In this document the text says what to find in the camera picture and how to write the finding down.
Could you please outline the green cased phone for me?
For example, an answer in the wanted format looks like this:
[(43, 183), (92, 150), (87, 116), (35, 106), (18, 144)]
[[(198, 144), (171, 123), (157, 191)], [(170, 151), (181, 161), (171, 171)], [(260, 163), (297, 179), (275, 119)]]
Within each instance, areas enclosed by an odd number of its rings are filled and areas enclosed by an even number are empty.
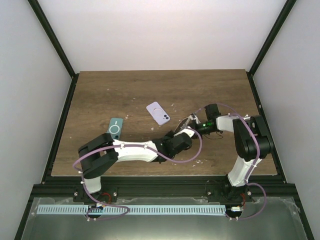
[(109, 125), (106, 133), (110, 134), (115, 140), (119, 140), (122, 132), (124, 120), (122, 118), (112, 117), (109, 121)]

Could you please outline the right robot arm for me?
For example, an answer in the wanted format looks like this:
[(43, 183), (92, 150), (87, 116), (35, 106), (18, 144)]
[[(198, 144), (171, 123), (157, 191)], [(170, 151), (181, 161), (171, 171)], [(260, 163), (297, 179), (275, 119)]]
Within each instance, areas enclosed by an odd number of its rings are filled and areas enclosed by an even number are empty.
[(244, 192), (255, 168), (274, 149), (274, 143), (262, 116), (240, 116), (236, 112), (222, 115), (218, 104), (204, 107), (207, 121), (201, 123), (197, 112), (190, 114), (191, 126), (201, 136), (213, 132), (230, 132), (234, 136), (237, 159), (221, 186), (222, 196), (232, 202)]

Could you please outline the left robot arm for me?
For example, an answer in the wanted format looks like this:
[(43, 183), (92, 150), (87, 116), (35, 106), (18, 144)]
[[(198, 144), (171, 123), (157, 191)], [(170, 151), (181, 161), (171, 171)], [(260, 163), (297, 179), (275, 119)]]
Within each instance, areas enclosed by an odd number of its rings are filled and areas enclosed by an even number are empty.
[(111, 134), (103, 133), (78, 149), (83, 182), (86, 186), (84, 195), (89, 201), (97, 202), (102, 196), (101, 176), (115, 163), (143, 161), (162, 163), (174, 159), (182, 151), (192, 146), (191, 130), (177, 133), (168, 132), (162, 138), (145, 142), (128, 142), (113, 139)]

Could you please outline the black frame post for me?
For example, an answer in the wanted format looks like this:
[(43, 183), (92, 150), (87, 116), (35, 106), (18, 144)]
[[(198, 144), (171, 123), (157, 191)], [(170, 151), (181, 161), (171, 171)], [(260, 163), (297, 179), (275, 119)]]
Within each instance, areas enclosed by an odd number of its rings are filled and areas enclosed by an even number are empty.
[(48, 39), (50, 40), (53, 48), (55, 49), (57, 55), (59, 56), (62, 64), (64, 65), (66, 71), (68, 72), (69, 76), (74, 79), (76, 77), (76, 73), (65, 54), (65, 51), (63, 50), (48, 18), (46, 17), (40, 3), (38, 0), (27, 0), (30, 7), (32, 8), (35, 16), (37, 17), (39, 23), (41, 24), (43, 30), (45, 31)]
[(295, 6), (297, 0), (286, 0), (280, 13), (278, 14), (270, 32), (268, 33), (261, 49), (258, 52), (258, 55), (256, 56), (250, 70), (248, 73), (251, 76), (254, 76), (257, 72), (258, 68), (260, 67), (263, 59), (267, 55), (271, 45), (273, 44), (274, 40), (276, 39), (278, 33), (280, 32), (282, 26), (284, 25), (286, 19), (288, 18), (291, 10)]

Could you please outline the lilac cased phone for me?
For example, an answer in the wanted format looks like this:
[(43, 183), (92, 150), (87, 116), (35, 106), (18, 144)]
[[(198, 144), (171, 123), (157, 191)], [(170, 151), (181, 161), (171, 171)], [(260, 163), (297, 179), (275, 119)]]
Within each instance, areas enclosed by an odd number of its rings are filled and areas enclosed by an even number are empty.
[(170, 121), (170, 116), (167, 112), (160, 106), (156, 101), (146, 106), (146, 110), (152, 116), (153, 120), (159, 125), (162, 126)]

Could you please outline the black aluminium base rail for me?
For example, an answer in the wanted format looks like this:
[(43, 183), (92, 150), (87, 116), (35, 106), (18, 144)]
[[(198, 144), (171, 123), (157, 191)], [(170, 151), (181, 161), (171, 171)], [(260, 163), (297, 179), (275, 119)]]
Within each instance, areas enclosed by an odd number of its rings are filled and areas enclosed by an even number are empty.
[[(79, 177), (47, 177), (45, 182), (35, 184), (32, 198), (76, 198), (87, 201)], [(249, 180), (258, 186), (247, 186), (245, 190), (253, 197), (296, 198), (298, 192), (293, 183), (285, 182), (278, 175), (254, 175)], [(227, 185), (226, 176), (103, 176), (102, 191), (116, 198), (157, 197), (208, 197), (212, 202), (224, 202), (222, 189)]]

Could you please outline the metal front plate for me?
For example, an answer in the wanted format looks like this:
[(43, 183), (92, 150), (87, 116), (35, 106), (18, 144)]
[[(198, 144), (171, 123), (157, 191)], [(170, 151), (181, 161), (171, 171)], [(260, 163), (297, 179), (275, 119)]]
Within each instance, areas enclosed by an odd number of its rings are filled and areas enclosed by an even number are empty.
[(226, 207), (194, 198), (121, 199), (130, 212), (88, 206), (71, 199), (33, 201), (23, 240), (305, 240), (300, 210), (291, 198), (257, 197), (243, 218)]

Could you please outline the black screen phone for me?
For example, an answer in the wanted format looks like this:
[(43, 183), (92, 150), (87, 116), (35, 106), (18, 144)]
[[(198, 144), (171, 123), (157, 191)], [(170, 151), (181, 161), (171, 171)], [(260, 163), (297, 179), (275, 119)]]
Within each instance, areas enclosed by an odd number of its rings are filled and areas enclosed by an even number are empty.
[(198, 121), (198, 116), (195, 114), (195, 113), (191, 113), (189, 116), (183, 118), (179, 124), (176, 126), (176, 128), (174, 129), (174, 132), (178, 132), (180, 131), (181, 129), (185, 128), (186, 126), (189, 125), (189, 123), (191, 121)]

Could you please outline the light blue slotted strip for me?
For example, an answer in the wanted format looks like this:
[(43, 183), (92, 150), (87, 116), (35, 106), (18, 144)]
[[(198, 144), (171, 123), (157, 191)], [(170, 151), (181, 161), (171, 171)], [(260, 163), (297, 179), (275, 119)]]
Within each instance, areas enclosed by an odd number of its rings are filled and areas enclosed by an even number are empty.
[(38, 215), (203, 215), (223, 216), (224, 205), (129, 205), (125, 207), (99, 207), (89, 210), (90, 205), (40, 204)]

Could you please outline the right black frame post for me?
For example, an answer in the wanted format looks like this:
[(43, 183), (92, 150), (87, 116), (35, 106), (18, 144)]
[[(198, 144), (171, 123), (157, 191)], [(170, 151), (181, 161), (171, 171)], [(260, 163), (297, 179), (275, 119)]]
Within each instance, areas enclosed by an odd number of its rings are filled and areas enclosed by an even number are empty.
[(257, 72), (258, 68), (260, 67), (263, 59), (267, 55), (271, 45), (273, 44), (274, 40), (276, 39), (278, 33), (280, 32), (282, 26), (284, 25), (286, 19), (288, 18), (291, 10), (295, 6), (297, 0), (286, 0), (280, 13), (278, 14), (270, 32), (268, 33), (261, 49), (258, 52), (258, 55), (256, 56), (250, 70), (248, 73), (251, 76), (254, 76)]

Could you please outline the left black frame post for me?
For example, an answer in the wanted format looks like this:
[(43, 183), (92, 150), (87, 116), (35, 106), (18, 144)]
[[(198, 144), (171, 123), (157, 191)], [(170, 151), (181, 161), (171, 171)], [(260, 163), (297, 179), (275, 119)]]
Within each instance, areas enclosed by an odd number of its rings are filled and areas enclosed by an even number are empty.
[(68, 72), (69, 76), (74, 79), (76, 77), (76, 73), (65, 54), (65, 51), (63, 50), (48, 18), (46, 17), (40, 3), (38, 0), (27, 0), (30, 7), (32, 8), (35, 16), (37, 17), (39, 23), (41, 24), (43, 30), (45, 31), (48, 39), (50, 40), (53, 48), (55, 49), (57, 55), (59, 56), (62, 64), (64, 65), (66, 71)]

